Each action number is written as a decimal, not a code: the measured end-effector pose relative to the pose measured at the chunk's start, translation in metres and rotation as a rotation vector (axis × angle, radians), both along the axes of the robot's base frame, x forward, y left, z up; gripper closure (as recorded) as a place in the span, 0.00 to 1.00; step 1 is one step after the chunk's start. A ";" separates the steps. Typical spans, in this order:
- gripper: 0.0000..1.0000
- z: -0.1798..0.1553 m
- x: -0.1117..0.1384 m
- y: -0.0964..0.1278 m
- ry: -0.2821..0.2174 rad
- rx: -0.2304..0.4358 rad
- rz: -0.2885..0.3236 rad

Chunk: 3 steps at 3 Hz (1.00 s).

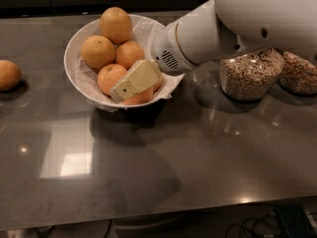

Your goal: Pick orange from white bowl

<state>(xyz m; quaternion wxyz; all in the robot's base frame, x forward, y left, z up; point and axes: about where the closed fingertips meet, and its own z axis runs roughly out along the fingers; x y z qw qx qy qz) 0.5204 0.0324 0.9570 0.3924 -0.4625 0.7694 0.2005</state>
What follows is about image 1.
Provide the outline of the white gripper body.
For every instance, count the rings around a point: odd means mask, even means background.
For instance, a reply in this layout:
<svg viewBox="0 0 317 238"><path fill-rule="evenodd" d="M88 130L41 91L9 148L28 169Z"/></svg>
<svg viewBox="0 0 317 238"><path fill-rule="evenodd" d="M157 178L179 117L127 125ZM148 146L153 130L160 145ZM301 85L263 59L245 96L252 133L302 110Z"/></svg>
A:
<svg viewBox="0 0 317 238"><path fill-rule="evenodd" d="M164 73L189 73L193 63L183 53L178 37L178 23L167 25L156 34L151 44L151 55Z"/></svg>

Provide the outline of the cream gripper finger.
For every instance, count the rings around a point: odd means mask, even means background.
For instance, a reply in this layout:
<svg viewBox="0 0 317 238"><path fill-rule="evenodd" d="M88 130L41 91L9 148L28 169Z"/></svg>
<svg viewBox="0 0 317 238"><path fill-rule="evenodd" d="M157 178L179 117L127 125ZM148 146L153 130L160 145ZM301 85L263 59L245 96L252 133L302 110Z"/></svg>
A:
<svg viewBox="0 0 317 238"><path fill-rule="evenodd" d="M161 76L162 72L154 60L140 59L110 89L110 96L122 102L153 87L159 83Z"/></svg>

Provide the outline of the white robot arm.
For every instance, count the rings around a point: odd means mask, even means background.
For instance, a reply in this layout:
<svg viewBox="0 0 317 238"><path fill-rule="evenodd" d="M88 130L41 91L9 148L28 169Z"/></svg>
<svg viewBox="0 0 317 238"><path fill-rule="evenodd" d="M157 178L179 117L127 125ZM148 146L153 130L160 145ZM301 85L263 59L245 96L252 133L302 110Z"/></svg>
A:
<svg viewBox="0 0 317 238"><path fill-rule="evenodd" d="M317 0L209 0L167 25L151 44L152 61L137 62L110 90L124 101L210 60L278 48L316 62Z"/></svg>

